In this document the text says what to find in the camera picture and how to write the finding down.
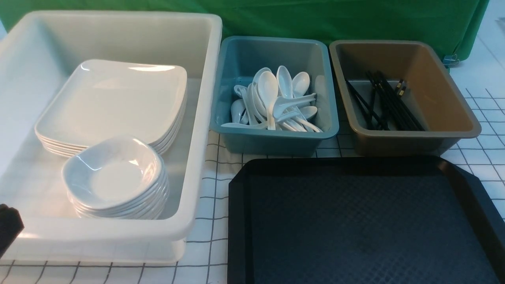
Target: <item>square plate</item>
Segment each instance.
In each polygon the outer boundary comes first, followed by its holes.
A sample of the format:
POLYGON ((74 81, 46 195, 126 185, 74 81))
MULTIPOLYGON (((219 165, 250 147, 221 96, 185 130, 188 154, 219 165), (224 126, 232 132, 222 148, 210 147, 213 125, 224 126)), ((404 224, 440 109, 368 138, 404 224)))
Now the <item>square plate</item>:
POLYGON ((154 144, 173 126, 186 82, 180 66, 88 60, 42 114, 35 132, 80 147, 123 134, 154 144))

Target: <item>plastic bin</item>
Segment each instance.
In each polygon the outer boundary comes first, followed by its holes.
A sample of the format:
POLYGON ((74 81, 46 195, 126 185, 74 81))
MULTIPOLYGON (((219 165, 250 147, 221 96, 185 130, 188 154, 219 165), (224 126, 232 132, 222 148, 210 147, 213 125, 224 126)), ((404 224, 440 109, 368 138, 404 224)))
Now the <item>plastic bin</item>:
POLYGON ((275 37, 232 36, 223 41, 219 54, 211 129, 221 134, 233 153, 311 156, 322 140, 334 137, 339 129, 333 78, 328 49, 315 40, 275 37), (230 106, 237 97, 236 84, 248 86, 263 67, 276 72, 280 65, 291 76, 306 71, 311 77, 309 93, 317 93, 315 125, 324 132, 272 131, 222 127, 231 122, 230 106))
POLYGON ((172 263, 182 257, 199 201, 221 31, 215 15, 113 11, 34 12, 11 30, 0 44, 6 122, 0 124, 0 196, 19 210, 25 229, 3 259, 172 263), (78 218, 61 178, 66 159, 35 136, 40 113, 89 59, 187 71, 184 118, 163 154, 170 196, 159 220, 78 218))
POLYGON ((349 124, 356 134, 358 154, 442 154, 461 138, 480 134, 477 118, 430 46, 414 41, 338 40, 330 45, 330 54, 349 124), (366 129, 344 78, 370 101, 372 85, 365 72, 377 70, 394 85, 400 78, 407 82, 402 100, 426 131, 366 129))

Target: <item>chopsticks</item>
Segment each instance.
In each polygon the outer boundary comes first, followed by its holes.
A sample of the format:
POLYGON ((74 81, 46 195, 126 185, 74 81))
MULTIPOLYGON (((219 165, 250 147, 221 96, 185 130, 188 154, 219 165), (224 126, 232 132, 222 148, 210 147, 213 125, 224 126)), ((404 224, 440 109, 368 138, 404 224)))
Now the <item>chopsticks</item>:
POLYGON ((347 80, 345 80, 345 82, 347 83, 347 87, 350 89, 351 93, 355 96, 355 99, 358 100, 358 106, 359 106, 363 116, 365 117, 367 124, 368 124, 368 122, 370 122, 370 124, 372 124, 372 122, 371 122, 371 119, 369 118, 369 116, 367 115, 366 111, 363 109, 363 106, 361 104, 363 104, 368 109, 370 115, 373 116, 377 120, 377 122, 385 130, 389 130, 389 128, 387 127, 387 124, 384 123, 384 121, 382 121, 382 119, 374 112, 373 108, 365 101, 365 99, 358 93, 358 91, 356 91, 356 89, 353 87, 353 85, 347 80))
POLYGON ((372 73, 368 71, 365 75, 372 84, 370 104, 363 99, 347 79, 345 83, 347 84, 349 93, 358 103, 358 108, 369 130, 389 130, 387 121, 391 117, 396 128, 400 131, 425 131, 421 123, 401 100, 407 89, 407 86, 403 85, 405 82, 403 79, 393 89, 382 72, 377 71, 372 73), (376 97, 379 98, 379 104, 382 109, 381 117, 374 111, 376 97), (375 118, 377 121, 376 126, 374 126, 372 118, 375 118))

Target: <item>brown plastic bin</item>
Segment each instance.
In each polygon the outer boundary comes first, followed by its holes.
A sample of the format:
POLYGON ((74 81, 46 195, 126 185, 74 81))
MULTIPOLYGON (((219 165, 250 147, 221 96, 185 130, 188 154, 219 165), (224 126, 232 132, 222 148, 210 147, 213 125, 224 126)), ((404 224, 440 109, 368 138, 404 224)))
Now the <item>brown plastic bin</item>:
MULTIPOLYGON (((330 55, 358 154, 442 154, 461 138, 480 134, 477 118, 430 46, 416 41, 338 40, 330 45, 330 55), (369 102, 372 85, 365 72, 378 70, 394 86, 400 78, 407 82, 402 100, 426 131, 366 128, 344 78, 369 102)), ((374 109, 380 115, 379 99, 374 109)))

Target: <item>black tray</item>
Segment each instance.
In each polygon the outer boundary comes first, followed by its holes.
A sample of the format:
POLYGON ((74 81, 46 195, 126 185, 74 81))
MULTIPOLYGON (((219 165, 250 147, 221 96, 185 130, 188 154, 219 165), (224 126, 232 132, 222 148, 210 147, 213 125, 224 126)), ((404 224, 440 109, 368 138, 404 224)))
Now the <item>black tray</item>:
POLYGON ((444 159, 253 160, 229 189, 229 284, 505 283, 505 223, 444 159))

